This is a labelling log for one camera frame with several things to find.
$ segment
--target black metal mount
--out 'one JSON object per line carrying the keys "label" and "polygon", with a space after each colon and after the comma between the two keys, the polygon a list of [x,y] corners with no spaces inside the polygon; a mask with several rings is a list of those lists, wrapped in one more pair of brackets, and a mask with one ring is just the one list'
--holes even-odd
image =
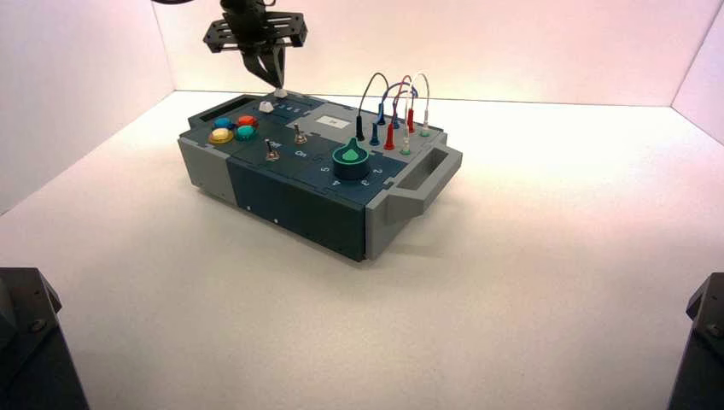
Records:
{"label": "black metal mount", "polygon": [[304,45],[304,15],[266,11],[258,0],[222,0],[221,7],[224,19],[211,23],[204,43],[213,53],[241,51],[250,73],[283,88],[284,49]]}
{"label": "black metal mount", "polygon": [[689,300],[692,332],[669,410],[724,408],[724,273],[712,273]]}
{"label": "black metal mount", "polygon": [[0,268],[0,409],[88,408],[60,309],[38,269]]}

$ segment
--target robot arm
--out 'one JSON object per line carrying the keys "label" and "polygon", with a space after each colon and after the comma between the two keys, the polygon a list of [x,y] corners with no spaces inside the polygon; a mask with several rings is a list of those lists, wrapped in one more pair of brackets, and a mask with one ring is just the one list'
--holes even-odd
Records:
{"label": "robot arm", "polygon": [[[153,0],[181,4],[191,0]],[[284,86],[284,49],[301,47],[307,38],[302,13],[266,11],[277,0],[221,0],[223,20],[211,23],[204,43],[212,53],[239,50],[247,70],[266,83]]]}

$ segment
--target yellow button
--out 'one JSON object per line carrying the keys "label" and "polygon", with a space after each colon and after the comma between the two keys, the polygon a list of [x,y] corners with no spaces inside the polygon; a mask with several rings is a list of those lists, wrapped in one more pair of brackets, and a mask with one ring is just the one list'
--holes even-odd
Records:
{"label": "yellow button", "polygon": [[208,136],[208,142],[211,144],[223,144],[228,143],[234,138],[234,133],[226,128],[217,128],[211,131],[211,135]]}

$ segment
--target white tabletop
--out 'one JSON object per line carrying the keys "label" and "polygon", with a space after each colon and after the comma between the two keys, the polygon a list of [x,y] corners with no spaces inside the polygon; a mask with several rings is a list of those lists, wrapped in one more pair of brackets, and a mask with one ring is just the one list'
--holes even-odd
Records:
{"label": "white tabletop", "polygon": [[172,94],[0,217],[93,408],[665,408],[724,269],[724,148],[676,112],[433,101],[463,166],[356,263],[190,184],[177,135],[231,97]]}

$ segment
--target blue button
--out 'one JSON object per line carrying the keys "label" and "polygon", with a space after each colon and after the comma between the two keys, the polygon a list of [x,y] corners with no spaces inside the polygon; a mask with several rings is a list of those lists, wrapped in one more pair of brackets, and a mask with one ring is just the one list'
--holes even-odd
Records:
{"label": "blue button", "polygon": [[234,127],[234,124],[226,117],[217,118],[216,121],[213,122],[214,128],[226,128],[231,129]]}

